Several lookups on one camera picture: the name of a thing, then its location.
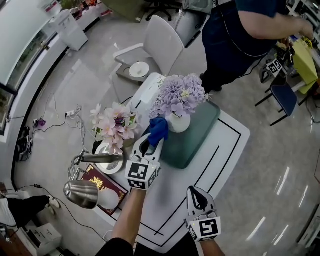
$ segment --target glossy floor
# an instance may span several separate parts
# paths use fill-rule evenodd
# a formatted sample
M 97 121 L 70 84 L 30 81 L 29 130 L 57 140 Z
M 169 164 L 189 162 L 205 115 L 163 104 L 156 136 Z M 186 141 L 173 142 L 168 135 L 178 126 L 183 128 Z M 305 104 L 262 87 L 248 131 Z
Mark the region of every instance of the glossy floor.
M 61 124 L 64 113 L 79 105 L 86 129 L 91 130 L 90 110 L 97 103 L 102 99 L 106 99 L 106 106 L 113 101 L 122 102 L 138 89 L 114 73 L 117 64 L 113 53 L 141 43 L 147 25 L 145 20 L 135 24 L 114 15 L 96 24 L 87 33 L 89 42 L 83 49 L 67 55 L 50 76 L 28 123 L 42 115 L 47 120 L 46 127 Z M 204 47 L 198 38 L 182 53 L 171 74 L 200 74 L 205 70 Z M 281 117 L 274 100 L 254 107 L 268 86 L 260 83 L 256 69 L 224 86 L 211 99 L 251 131 L 237 166 L 216 198 L 222 217 L 222 235 L 216 241 L 229 256 L 299 255 L 302 250 L 295 241 L 319 203 L 320 185 L 314 172 L 320 129 L 311 124 L 304 105 L 297 107 L 294 116 L 270 127 Z M 72 128 L 77 126 L 77 120 L 67 123 L 68 126 L 34 134 L 32 156 L 16 165 L 16 184 L 40 184 L 62 199 L 80 223 L 103 235 L 112 227 L 93 211 L 68 202 L 63 195 L 67 168 L 83 148 L 80 130 Z M 90 150 L 93 142 L 94 137 L 87 132 L 84 146 Z M 41 193 L 39 189 L 32 192 Z M 93 256 L 104 244 L 92 230 L 75 223 L 65 208 L 57 210 L 56 218 L 45 211 L 40 218 L 54 224 L 63 235 L 63 247 L 74 254 Z

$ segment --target person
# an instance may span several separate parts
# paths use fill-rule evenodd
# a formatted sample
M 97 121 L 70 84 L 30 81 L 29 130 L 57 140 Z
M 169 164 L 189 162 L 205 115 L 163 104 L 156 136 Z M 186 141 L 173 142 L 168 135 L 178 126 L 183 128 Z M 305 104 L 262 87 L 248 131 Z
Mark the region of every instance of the person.
M 122 213 L 114 226 L 112 239 L 102 247 L 96 256 L 139 256 L 138 250 L 134 254 L 133 246 L 139 232 L 146 193 L 144 190 L 132 189 Z M 203 241 L 200 244 L 204 256 L 225 255 L 214 240 Z
M 217 1 L 202 30 L 207 70 L 200 78 L 206 93 L 243 76 L 277 40 L 298 33 L 313 38 L 310 22 L 287 15 L 286 0 Z
M 33 196 L 27 199 L 4 198 L 0 199 L 0 224 L 8 227 L 24 227 L 45 208 L 61 208 L 60 203 L 51 195 Z

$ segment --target white plate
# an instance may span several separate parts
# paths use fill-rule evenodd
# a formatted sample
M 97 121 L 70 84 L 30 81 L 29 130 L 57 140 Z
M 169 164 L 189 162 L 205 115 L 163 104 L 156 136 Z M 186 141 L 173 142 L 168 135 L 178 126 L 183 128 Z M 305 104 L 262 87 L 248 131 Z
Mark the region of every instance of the white plate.
M 149 72 L 149 65 L 145 62 L 137 62 L 130 67 L 130 76 L 134 78 L 142 78 Z
M 95 155 L 97 154 L 104 154 L 104 153 L 108 153 L 109 151 L 106 150 L 106 147 L 109 144 L 102 142 L 100 144 L 100 146 L 98 146 L 98 148 L 95 151 Z M 96 166 L 98 166 L 98 168 L 105 174 L 115 174 L 117 172 L 120 171 L 122 165 L 124 164 L 124 155 L 122 153 L 119 154 L 119 156 L 122 158 L 121 160 L 117 161 L 117 162 L 112 162 L 112 163 L 96 163 Z

